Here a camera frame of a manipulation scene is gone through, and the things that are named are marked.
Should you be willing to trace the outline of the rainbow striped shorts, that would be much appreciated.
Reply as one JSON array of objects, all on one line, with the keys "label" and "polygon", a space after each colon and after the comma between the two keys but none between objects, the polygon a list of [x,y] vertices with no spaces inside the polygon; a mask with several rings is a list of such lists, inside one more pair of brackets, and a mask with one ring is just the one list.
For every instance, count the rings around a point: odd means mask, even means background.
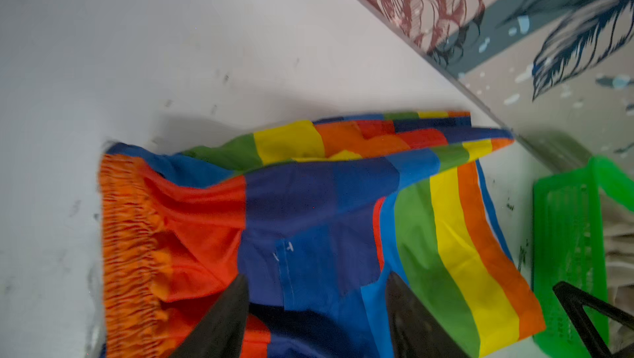
[{"label": "rainbow striped shorts", "polygon": [[243,357],[391,357],[398,274],[470,357],[541,333],[468,113],[302,120],[173,155],[116,143],[99,171],[110,357],[167,357],[239,276]]}]

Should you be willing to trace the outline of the beige shorts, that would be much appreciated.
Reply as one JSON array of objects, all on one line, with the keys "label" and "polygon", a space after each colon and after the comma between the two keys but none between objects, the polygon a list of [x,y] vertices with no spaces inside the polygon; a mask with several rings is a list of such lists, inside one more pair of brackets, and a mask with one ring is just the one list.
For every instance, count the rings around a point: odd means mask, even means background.
[{"label": "beige shorts", "polygon": [[601,194],[609,303],[633,315],[633,212]]}]

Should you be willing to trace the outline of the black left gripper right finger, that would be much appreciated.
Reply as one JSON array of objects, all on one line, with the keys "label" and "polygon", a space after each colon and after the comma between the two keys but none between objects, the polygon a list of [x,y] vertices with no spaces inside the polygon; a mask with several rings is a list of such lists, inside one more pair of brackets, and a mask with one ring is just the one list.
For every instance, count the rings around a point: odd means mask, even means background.
[{"label": "black left gripper right finger", "polygon": [[396,272],[388,276],[386,308],[394,357],[467,357]]}]

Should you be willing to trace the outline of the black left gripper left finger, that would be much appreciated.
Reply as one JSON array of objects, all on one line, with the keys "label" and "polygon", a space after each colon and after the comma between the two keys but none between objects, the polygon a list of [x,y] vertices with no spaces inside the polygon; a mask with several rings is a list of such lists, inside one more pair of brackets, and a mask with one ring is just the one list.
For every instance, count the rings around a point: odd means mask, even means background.
[{"label": "black left gripper left finger", "polygon": [[248,316],[248,282],[238,275],[170,358],[240,357]]}]

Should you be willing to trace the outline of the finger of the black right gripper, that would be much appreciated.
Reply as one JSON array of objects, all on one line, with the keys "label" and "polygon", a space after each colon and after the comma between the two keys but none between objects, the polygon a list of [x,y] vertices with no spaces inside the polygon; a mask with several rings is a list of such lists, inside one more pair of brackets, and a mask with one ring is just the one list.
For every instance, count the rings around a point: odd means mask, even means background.
[{"label": "finger of the black right gripper", "polygon": [[604,317],[615,320],[631,330],[633,329],[632,315],[564,281],[557,283],[553,291],[591,357],[633,357],[632,343],[616,352],[609,350],[609,346],[600,336],[585,308],[592,308]]}]

